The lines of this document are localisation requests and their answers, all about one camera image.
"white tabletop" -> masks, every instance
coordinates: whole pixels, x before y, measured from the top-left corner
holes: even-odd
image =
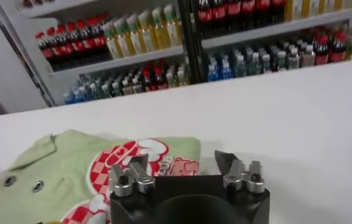
[[[272,223],[352,223],[352,62],[0,116],[0,170],[69,128],[105,138],[195,136],[261,160]]]

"white wall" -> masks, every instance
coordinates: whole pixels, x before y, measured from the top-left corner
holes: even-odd
[[[9,113],[47,107],[1,29],[0,104]]]

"store shelf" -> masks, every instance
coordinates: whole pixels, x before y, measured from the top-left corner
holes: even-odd
[[[245,32],[233,33],[221,37],[211,38],[202,41],[202,47],[205,49],[238,43],[241,41],[253,40],[262,37],[269,37],[281,33],[287,33],[295,30],[307,29],[314,26],[334,23],[352,18],[352,9],[344,9],[337,12],[327,13],[324,15],[314,16],[307,19],[300,19],[289,23],[267,26],[259,29],[248,30]]]
[[[31,9],[22,9],[20,10],[20,14],[25,18],[47,17],[53,13],[95,1],[97,0],[55,0],[55,2],[45,3]]]
[[[111,61],[105,61],[96,63],[93,65],[86,65],[78,68],[67,69],[63,71],[50,73],[52,76],[61,76],[61,75],[79,75],[85,73],[91,73],[111,68],[117,68],[126,65],[133,65],[145,61],[155,60],[159,58],[166,58],[171,56],[177,56],[183,54],[183,46],[172,47],[160,51],[148,52],[145,54],[140,54],[127,58],[120,58]]]

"button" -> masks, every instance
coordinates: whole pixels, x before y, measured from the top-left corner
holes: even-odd
[[[16,181],[16,177],[10,176],[7,179],[5,179],[4,186],[9,187],[9,186],[13,185],[15,183],[15,181]]]
[[[40,191],[42,189],[43,185],[44,185],[43,181],[41,181],[41,180],[37,181],[35,183],[34,187],[32,187],[32,192],[37,193],[38,191]]]

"red bottle label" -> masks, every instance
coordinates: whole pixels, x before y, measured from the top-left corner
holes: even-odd
[[[255,10],[255,1],[242,2],[242,12],[252,12]]]
[[[225,6],[213,9],[214,19],[223,19],[226,16]]]
[[[324,65],[328,62],[328,55],[316,55],[315,65]]]
[[[53,57],[53,52],[50,48],[44,49],[42,51],[43,56],[47,59],[47,58],[52,58]]]
[[[257,9],[268,9],[270,0],[257,0]]]
[[[198,12],[200,22],[210,22],[213,19],[213,12],[211,9]]]
[[[72,44],[75,51],[84,51],[85,46],[83,42],[78,41]]]
[[[286,0],[273,0],[272,4],[273,5],[284,5],[286,3]]]
[[[229,15],[237,15],[241,13],[241,2],[236,2],[227,5],[227,12]]]
[[[329,61],[330,62],[344,61],[344,52],[330,53]]]
[[[95,42],[93,41],[93,39],[83,40],[83,44],[86,49],[92,49],[93,47],[95,47]]]

